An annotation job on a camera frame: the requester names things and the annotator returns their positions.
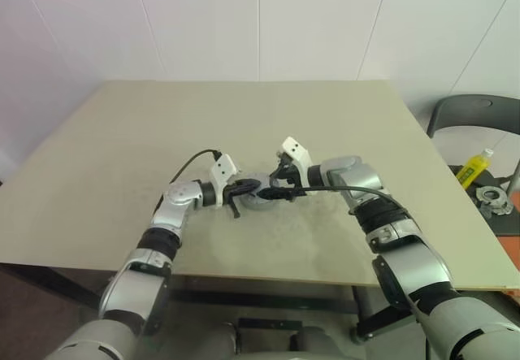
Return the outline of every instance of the floor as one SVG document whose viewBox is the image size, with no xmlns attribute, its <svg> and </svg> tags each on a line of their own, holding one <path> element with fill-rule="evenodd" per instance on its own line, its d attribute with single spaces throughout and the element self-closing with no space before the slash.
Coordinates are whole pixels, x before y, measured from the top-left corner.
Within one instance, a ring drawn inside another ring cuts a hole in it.
<svg viewBox="0 0 520 360">
<path fill-rule="evenodd" d="M 101 290 L 110 273 L 63 271 L 92 290 Z M 193 289 L 215 289 L 219 280 L 183 279 L 183 286 Z M 349 291 L 337 286 L 309 284 L 247 284 L 251 292 L 269 294 L 293 292 L 300 296 L 345 296 Z M 0 358 L 2 360 L 37 360 L 52 352 L 82 323 L 95 318 L 95 313 L 23 283 L 0 272 Z M 375 309 L 386 306 L 378 289 L 370 291 Z M 160 333 L 146 337 L 137 350 L 136 360 L 187 358 L 207 333 L 222 322 L 236 322 L 238 317 L 300 320 L 304 326 L 322 327 L 343 353 L 360 360 L 424 359 L 424 334 L 416 323 L 377 336 L 364 345 L 349 339 L 349 329 L 357 322 L 350 314 L 310 310 L 272 310 L 253 307 L 203 306 L 172 302 Z M 244 352 L 286 350 L 292 332 L 245 329 L 242 331 Z"/>
</svg>

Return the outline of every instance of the round metal object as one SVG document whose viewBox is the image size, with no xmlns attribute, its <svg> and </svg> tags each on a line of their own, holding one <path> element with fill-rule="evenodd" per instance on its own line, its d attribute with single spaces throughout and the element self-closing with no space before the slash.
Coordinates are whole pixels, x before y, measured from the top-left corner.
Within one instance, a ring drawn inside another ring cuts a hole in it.
<svg viewBox="0 0 520 360">
<path fill-rule="evenodd" d="M 493 214 L 507 215 L 513 211 L 513 203 L 511 203 L 507 194 L 501 188 L 492 186 L 477 188 L 475 195 Z"/>
<path fill-rule="evenodd" d="M 240 195 L 240 202 L 242 205 L 244 205 L 244 207 L 250 208 L 251 210 L 270 210 L 272 207 L 278 204 L 276 200 L 262 199 L 257 195 L 258 191 L 261 191 L 262 189 L 268 188 L 270 186 L 269 175 L 267 173 L 252 173 L 247 175 L 245 178 L 259 180 L 261 184 L 252 193 Z M 275 180 L 274 186 L 280 186 L 278 180 Z"/>
</svg>

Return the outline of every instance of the table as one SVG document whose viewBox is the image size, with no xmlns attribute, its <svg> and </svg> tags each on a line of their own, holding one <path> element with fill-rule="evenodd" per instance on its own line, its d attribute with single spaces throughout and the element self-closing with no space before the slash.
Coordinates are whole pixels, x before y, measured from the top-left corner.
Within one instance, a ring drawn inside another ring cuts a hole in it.
<svg viewBox="0 0 520 360">
<path fill-rule="evenodd" d="M 514 265 L 402 100 L 384 81 L 104 84 L 0 188 L 0 262 L 117 270 L 193 153 L 275 169 L 293 136 L 315 163 L 358 154 L 444 256 L 457 288 L 518 287 Z M 211 159 L 183 178 L 207 179 Z M 374 257 L 336 193 L 266 212 L 192 215 L 174 272 L 377 285 Z"/>
</svg>

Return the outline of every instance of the black chair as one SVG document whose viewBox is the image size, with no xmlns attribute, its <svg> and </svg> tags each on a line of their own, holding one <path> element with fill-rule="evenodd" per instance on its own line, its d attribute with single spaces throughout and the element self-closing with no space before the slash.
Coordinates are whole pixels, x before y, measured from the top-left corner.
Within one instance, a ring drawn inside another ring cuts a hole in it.
<svg viewBox="0 0 520 360">
<path fill-rule="evenodd" d="M 520 100 L 486 94 L 461 94 L 443 98 L 435 105 L 428 124 L 427 135 L 433 138 L 436 131 L 452 126 L 488 127 L 520 135 Z M 454 171 L 460 169 L 460 167 L 451 168 Z M 510 196 L 519 177 L 520 160 L 511 176 L 495 179 L 488 171 L 485 171 L 475 180 L 475 183 L 500 186 L 508 181 L 507 194 Z M 517 234 L 518 212 L 513 210 L 513 214 L 493 215 L 492 219 L 487 222 L 497 235 L 512 235 L 511 231 L 513 234 Z"/>
</svg>

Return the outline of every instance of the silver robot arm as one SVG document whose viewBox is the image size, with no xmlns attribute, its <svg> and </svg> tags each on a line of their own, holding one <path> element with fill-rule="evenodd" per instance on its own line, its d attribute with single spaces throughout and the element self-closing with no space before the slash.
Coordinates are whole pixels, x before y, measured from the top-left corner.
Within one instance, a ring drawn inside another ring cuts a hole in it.
<svg viewBox="0 0 520 360">
<path fill-rule="evenodd" d="M 171 265 L 181 246 L 189 212 L 201 206 L 220 207 L 237 188 L 244 190 L 244 183 L 228 184 L 237 172 L 229 155 L 224 154 L 211 168 L 210 182 L 170 184 L 137 248 L 103 293 L 99 319 L 77 330 L 47 359 L 132 358 L 140 336 L 153 333 L 161 324 L 169 297 Z M 258 185 L 253 183 L 248 188 Z"/>
<path fill-rule="evenodd" d="M 427 242 L 408 211 L 388 195 L 374 169 L 353 156 L 314 166 L 305 161 L 305 173 L 301 174 L 301 164 L 294 167 L 293 163 L 310 156 L 292 156 L 296 150 L 306 150 L 290 139 L 292 146 L 279 153 L 280 168 L 285 169 L 281 173 L 297 181 L 296 168 L 300 177 L 306 179 L 300 183 L 300 190 L 305 189 L 305 184 L 317 189 L 337 188 L 377 255 L 372 265 L 388 302 L 414 313 L 441 359 L 520 358 L 520 328 L 486 303 L 465 297 L 453 288 L 442 257 Z M 340 190 L 344 187 L 374 189 L 383 196 Z"/>
</svg>

